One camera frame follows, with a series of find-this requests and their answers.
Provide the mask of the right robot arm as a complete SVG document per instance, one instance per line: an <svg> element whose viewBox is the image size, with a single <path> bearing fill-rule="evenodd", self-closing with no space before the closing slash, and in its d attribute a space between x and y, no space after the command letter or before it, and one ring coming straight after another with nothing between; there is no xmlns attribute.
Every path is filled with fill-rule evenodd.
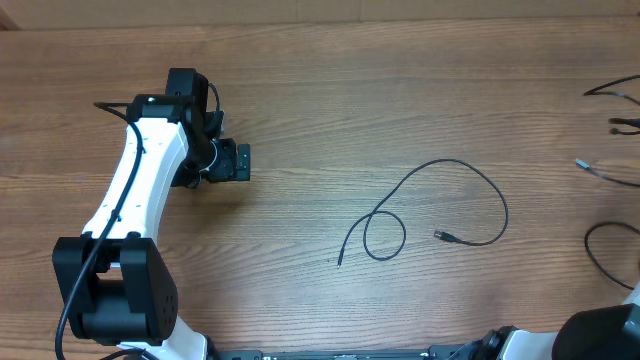
<svg viewBox="0 0 640 360"><path fill-rule="evenodd" d="M639 290L623 304L582 311L557 332L503 327L470 351L487 360L639 360Z"/></svg>

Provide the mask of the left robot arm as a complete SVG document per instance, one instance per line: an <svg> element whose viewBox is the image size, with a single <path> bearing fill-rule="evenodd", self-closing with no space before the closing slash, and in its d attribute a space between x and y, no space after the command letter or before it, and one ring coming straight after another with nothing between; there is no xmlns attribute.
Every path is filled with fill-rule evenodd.
<svg viewBox="0 0 640 360"><path fill-rule="evenodd" d="M57 358L65 329L116 347L113 358L218 358L212 340L180 318L177 286L157 246L171 188L250 178L249 145L224 137L223 110L207 108L216 92L197 70L172 68L162 94L96 103L126 122L125 147L93 217L52 253L64 302Z"/></svg>

